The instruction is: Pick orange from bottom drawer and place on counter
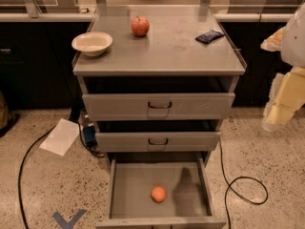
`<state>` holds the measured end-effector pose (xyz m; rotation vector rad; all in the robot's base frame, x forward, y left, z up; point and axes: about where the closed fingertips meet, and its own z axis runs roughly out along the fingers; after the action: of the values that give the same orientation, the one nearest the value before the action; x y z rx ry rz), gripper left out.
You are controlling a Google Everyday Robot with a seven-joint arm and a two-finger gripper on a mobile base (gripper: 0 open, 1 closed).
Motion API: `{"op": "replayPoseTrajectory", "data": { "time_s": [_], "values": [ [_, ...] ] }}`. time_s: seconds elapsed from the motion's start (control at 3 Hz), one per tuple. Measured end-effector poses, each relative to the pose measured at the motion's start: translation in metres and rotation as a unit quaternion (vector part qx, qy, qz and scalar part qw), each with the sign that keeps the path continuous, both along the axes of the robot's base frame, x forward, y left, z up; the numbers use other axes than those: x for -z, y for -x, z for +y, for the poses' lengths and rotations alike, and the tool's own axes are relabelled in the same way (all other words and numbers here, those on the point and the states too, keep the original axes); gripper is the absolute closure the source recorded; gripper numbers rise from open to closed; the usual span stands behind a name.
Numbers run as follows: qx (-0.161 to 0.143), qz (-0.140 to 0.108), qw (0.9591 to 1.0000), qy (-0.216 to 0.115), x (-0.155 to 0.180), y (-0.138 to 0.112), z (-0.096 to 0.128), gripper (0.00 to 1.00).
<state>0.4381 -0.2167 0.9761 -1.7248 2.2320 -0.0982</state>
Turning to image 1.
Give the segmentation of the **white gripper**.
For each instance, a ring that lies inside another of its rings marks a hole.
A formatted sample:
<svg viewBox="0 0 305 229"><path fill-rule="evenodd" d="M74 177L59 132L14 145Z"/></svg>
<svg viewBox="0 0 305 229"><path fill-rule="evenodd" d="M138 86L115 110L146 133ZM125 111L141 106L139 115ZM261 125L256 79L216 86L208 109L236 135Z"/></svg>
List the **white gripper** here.
<svg viewBox="0 0 305 229"><path fill-rule="evenodd" d="M274 132L284 127L305 104L305 4L290 18L285 28L280 28L260 48L267 52L280 52L284 62L293 66L286 74L277 73L269 92L261 126Z"/></svg>

